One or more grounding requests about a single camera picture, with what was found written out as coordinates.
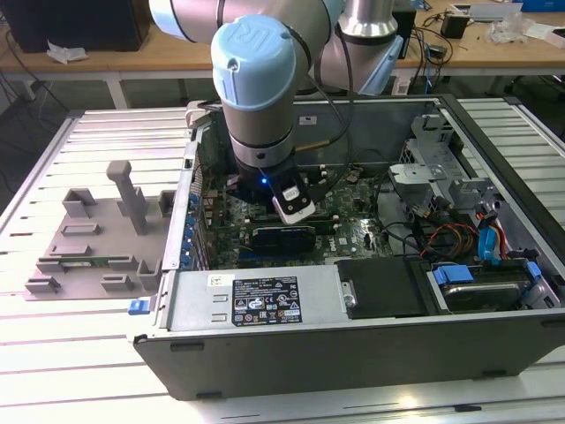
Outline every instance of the motherboard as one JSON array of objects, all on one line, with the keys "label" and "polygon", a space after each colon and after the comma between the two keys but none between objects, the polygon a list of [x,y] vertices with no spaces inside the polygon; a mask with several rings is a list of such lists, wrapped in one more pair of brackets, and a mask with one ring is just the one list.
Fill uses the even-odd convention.
[{"label": "motherboard", "polygon": [[273,209],[234,197],[225,178],[212,177],[202,193],[211,268],[322,265],[391,256],[374,219],[377,179],[359,174],[340,180],[317,204],[315,214],[295,226],[284,225]]}]

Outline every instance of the power supply label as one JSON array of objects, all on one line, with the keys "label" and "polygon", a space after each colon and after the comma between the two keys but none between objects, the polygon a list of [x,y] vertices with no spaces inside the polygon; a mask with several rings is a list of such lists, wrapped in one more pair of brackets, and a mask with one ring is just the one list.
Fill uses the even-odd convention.
[{"label": "power supply label", "polygon": [[236,327],[302,322],[295,276],[233,280],[232,299]]}]

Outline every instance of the open computer chassis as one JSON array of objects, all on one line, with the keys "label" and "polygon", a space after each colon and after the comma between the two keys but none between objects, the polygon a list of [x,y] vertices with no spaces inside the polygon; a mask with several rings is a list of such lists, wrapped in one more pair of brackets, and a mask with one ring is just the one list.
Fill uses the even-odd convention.
[{"label": "open computer chassis", "polygon": [[[489,121],[489,104],[504,118]],[[347,113],[346,102],[339,108]],[[523,106],[452,96],[356,101],[350,133],[362,153],[319,206],[321,222],[300,224],[313,228],[294,243],[312,244],[306,254],[288,253],[293,243],[263,206],[229,196],[221,113],[200,118],[186,148],[154,325],[134,339],[174,398],[517,375],[565,344],[565,232],[501,148],[519,145],[514,130],[531,122]],[[339,130],[324,102],[297,102],[296,125],[299,146]],[[555,166],[565,166],[556,139],[539,138],[554,149]],[[307,179],[329,178],[345,145],[297,155],[297,163]],[[364,179],[383,173],[392,184]],[[491,214],[514,256],[481,251],[477,238],[456,264],[429,261],[403,246],[410,229],[389,227],[402,241],[382,231],[439,208],[456,210],[477,231],[481,214]],[[259,252],[273,234],[261,232],[265,226],[286,254]],[[509,264],[523,269],[503,276]],[[496,287],[485,295],[481,284]]]}]

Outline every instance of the white paper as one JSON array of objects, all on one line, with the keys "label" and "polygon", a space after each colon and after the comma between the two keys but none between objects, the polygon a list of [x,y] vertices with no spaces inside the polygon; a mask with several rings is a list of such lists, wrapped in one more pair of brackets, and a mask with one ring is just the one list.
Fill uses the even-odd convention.
[{"label": "white paper", "polygon": [[552,26],[546,24],[535,23],[526,29],[524,35],[531,38],[537,38],[538,40],[545,40],[547,35],[551,33],[554,29],[561,28],[562,26]]},{"label": "white paper", "polygon": [[61,64],[68,64],[69,62],[75,60],[88,59],[87,52],[82,48],[67,49],[66,47],[59,47],[47,40],[49,45],[49,50],[47,50],[47,56],[55,59]]}]

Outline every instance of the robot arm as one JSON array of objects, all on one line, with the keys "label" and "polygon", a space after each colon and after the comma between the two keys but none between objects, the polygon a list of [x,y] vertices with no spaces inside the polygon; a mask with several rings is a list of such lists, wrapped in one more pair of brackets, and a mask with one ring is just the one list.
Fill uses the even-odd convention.
[{"label": "robot arm", "polygon": [[[294,163],[292,103],[311,74],[348,87],[342,40],[354,64],[354,90],[379,94],[402,39],[393,0],[150,0],[157,25],[189,42],[211,44],[241,182],[272,197],[285,223],[315,211]],[[340,22],[341,35],[334,28]]]}]

